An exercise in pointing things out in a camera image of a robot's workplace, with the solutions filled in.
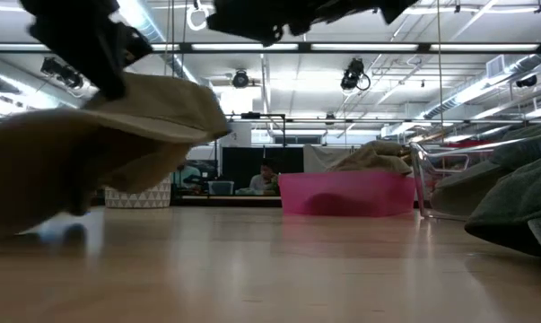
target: black panel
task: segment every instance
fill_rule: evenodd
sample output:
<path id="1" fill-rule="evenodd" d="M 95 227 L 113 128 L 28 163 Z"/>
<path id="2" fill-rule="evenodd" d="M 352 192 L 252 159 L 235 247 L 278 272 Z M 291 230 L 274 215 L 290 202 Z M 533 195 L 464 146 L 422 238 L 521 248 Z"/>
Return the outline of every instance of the black panel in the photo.
<path id="1" fill-rule="evenodd" d="M 304 150 L 301 147 L 266 148 L 266 158 L 272 159 L 279 172 L 304 172 Z"/>
<path id="2" fill-rule="evenodd" d="M 224 147 L 222 176 L 234 181 L 234 190 L 249 187 L 252 177 L 260 173 L 263 155 L 263 148 Z"/>

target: air vent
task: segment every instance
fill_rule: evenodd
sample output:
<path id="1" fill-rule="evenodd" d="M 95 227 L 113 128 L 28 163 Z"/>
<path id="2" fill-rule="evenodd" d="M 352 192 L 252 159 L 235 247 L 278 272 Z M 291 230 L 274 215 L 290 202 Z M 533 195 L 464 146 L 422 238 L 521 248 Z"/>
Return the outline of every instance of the air vent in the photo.
<path id="1" fill-rule="evenodd" d="M 499 75 L 505 74 L 505 55 L 499 55 L 498 57 L 487 62 L 485 69 L 487 71 L 487 78 L 490 80 Z"/>

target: pink plastic bin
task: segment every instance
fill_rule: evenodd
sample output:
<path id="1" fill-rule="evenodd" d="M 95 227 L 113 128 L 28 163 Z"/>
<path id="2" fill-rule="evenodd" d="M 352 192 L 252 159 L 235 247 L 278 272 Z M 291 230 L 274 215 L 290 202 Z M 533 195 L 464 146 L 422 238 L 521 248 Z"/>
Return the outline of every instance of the pink plastic bin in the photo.
<path id="1" fill-rule="evenodd" d="M 390 216 L 414 208 L 414 179 L 376 170 L 282 174 L 284 214 Z"/>

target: wooden floor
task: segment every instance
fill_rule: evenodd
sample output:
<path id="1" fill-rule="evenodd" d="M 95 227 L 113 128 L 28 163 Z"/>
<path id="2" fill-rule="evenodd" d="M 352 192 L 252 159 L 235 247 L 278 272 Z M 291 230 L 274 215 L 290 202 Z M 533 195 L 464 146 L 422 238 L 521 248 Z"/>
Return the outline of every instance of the wooden floor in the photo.
<path id="1" fill-rule="evenodd" d="M 0 322 L 541 323 L 541 261 L 414 215 L 97 209 L 0 240 Z"/>

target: person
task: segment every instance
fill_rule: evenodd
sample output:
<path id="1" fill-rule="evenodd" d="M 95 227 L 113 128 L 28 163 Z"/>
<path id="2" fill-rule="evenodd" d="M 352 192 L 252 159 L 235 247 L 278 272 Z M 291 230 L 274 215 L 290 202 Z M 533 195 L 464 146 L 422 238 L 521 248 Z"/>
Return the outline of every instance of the person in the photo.
<path id="1" fill-rule="evenodd" d="M 185 183 L 184 180 L 191 176 L 201 176 L 200 170 L 196 167 L 188 166 L 186 163 L 178 166 L 177 171 L 173 173 L 172 182 L 176 188 L 194 189 L 196 184 Z"/>
<path id="2" fill-rule="evenodd" d="M 254 175 L 250 180 L 250 188 L 264 195 L 275 195 L 275 183 L 278 176 L 275 173 L 275 166 L 272 161 L 264 159 L 260 165 L 260 173 Z"/>

